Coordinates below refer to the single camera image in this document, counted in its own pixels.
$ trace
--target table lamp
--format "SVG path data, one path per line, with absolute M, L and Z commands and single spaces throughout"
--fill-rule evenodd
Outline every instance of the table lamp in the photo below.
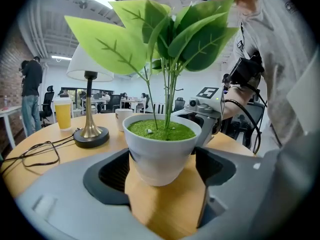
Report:
M 96 63 L 78 45 L 72 56 L 66 75 L 73 79 L 87 81 L 85 127 L 74 133 L 75 144 L 85 149 L 100 146 L 109 139 L 109 131 L 105 127 L 96 126 L 93 120 L 91 111 L 92 82 L 110 82 L 114 79 L 114 73 Z

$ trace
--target brick wall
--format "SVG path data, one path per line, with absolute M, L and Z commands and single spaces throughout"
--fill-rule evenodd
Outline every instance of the brick wall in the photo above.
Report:
M 21 81 L 19 67 L 24 60 L 33 58 L 27 47 L 18 24 L 14 24 L 7 35 L 7 40 L 2 45 L 0 51 L 0 108 L 4 106 L 4 97 L 7 96 L 10 106 L 21 105 Z M 9 116 L 11 130 L 15 136 L 22 128 L 20 113 L 14 113 Z M 9 144 L 6 133 L 5 122 L 0 118 L 0 152 Z

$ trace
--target orange juice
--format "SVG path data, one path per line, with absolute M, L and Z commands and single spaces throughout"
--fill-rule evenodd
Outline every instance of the orange juice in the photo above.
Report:
M 56 120 L 62 131 L 68 131 L 71 128 L 71 99 L 59 98 L 53 101 Z

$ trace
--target round table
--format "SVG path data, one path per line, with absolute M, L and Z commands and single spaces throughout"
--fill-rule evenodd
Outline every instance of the round table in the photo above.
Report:
M 109 129 L 110 139 L 96 148 L 83 149 L 74 141 L 60 146 L 57 151 L 60 163 L 85 158 L 103 152 L 119 151 L 127 148 L 124 133 L 119 131 L 114 113 L 95 114 L 97 126 Z M 86 117 L 71 119 L 71 131 L 61 131 L 58 123 L 35 132 L 12 150 L 7 158 L 17 157 L 31 146 L 45 141 L 58 141 L 70 136 L 77 128 L 85 126 Z M 207 147 L 246 156 L 253 153 L 234 139 L 218 133 Z M 54 151 L 31 156 L 25 159 L 26 164 L 46 163 L 56 159 Z M 184 170 L 171 184 L 161 187 L 147 185 L 135 170 L 130 157 L 130 172 L 125 182 L 125 193 L 129 196 L 132 214 L 135 218 L 164 239 L 180 239 L 196 232 L 201 212 L 205 185 L 202 182 L 195 164 L 195 155 L 191 155 Z M 12 162 L 5 162 L 1 170 Z M 39 176 L 58 164 L 25 168 L 19 160 L 3 175 L 4 182 L 15 198 L 30 186 Z

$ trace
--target lamp base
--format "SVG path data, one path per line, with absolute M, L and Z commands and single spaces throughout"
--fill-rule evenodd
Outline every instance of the lamp base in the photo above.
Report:
M 77 130 L 73 135 L 75 144 L 79 148 L 90 149 L 90 148 L 98 147 L 103 143 L 107 142 L 107 140 L 109 140 L 109 130 L 107 128 L 100 127 L 100 126 L 99 128 L 102 130 L 102 132 L 95 137 L 82 137 L 81 133 L 83 129 Z

